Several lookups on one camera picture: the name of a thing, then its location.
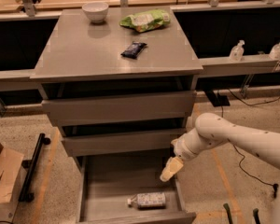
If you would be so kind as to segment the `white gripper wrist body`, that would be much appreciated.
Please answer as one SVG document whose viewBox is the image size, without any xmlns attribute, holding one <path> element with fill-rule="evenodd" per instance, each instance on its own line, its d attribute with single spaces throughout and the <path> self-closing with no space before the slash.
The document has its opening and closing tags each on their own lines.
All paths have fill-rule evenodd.
<svg viewBox="0 0 280 224">
<path fill-rule="evenodd" d="M 171 144 L 174 147 L 174 154 L 180 160 L 190 161 L 206 150 L 208 140 L 200 136 L 196 129 L 192 129 L 188 133 L 184 133 L 174 139 Z"/>
</svg>

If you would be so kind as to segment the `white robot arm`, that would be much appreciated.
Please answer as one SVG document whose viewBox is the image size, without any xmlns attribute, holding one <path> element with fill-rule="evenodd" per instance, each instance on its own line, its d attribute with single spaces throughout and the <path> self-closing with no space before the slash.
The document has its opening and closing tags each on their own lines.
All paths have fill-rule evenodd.
<svg viewBox="0 0 280 224">
<path fill-rule="evenodd" d="M 167 182 L 182 169 L 185 161 L 225 143 L 231 143 L 280 170 L 280 133 L 240 126 L 216 114 L 203 113 L 196 118 L 192 130 L 172 141 L 175 156 L 167 161 L 160 180 Z M 280 193 L 272 224 L 280 224 Z"/>
</svg>

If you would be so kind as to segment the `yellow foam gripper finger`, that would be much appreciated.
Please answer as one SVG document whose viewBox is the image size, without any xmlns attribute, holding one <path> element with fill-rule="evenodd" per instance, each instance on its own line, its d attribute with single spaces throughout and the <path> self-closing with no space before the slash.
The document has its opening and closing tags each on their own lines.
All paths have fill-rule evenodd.
<svg viewBox="0 0 280 224">
<path fill-rule="evenodd" d="M 160 180 L 162 182 L 169 181 L 184 166 L 184 162 L 179 157 L 171 157 L 161 172 Z"/>
</svg>

